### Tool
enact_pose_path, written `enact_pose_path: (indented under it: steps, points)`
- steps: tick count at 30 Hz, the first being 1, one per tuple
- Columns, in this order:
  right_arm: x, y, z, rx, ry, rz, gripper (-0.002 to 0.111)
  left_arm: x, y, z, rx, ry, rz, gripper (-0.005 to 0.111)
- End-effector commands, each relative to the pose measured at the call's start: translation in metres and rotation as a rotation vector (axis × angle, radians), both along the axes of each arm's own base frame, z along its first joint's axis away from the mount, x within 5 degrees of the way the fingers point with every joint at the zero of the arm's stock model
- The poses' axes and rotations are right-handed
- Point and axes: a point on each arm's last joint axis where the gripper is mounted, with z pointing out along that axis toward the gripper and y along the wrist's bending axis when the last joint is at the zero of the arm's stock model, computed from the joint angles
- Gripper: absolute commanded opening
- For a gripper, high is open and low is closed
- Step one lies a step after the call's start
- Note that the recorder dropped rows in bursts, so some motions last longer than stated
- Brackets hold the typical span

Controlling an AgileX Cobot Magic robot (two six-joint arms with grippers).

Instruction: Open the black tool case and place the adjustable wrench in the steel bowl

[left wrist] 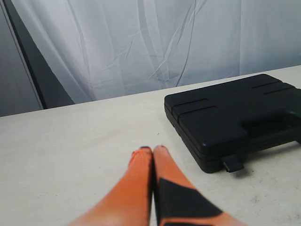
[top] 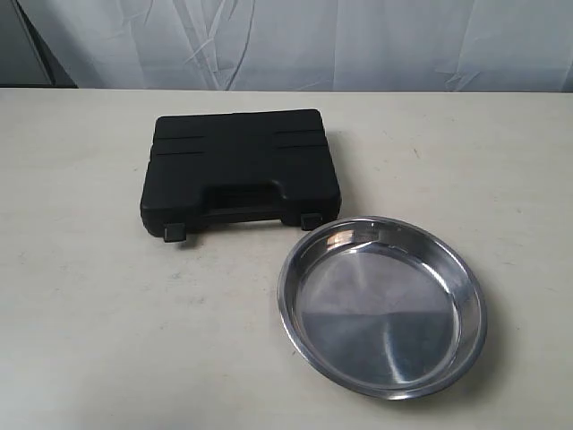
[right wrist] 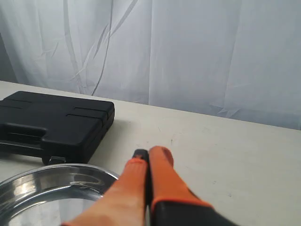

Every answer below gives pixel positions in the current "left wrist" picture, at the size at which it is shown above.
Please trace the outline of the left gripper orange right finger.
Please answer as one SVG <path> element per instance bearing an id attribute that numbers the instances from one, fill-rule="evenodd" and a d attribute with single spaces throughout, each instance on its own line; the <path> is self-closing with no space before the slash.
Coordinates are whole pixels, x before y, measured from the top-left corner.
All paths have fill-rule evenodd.
<path id="1" fill-rule="evenodd" d="M 237 226 L 238 220 L 206 199 L 185 177 L 169 150 L 153 150 L 156 217 L 159 226 Z"/>

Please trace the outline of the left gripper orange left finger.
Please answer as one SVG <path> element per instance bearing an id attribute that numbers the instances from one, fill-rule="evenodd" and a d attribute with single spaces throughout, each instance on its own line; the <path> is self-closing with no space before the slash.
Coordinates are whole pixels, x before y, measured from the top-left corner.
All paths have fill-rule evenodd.
<path id="1" fill-rule="evenodd" d="M 70 226 L 148 226 L 151 215 L 153 154 L 149 147 L 132 153 L 118 183 Z"/>

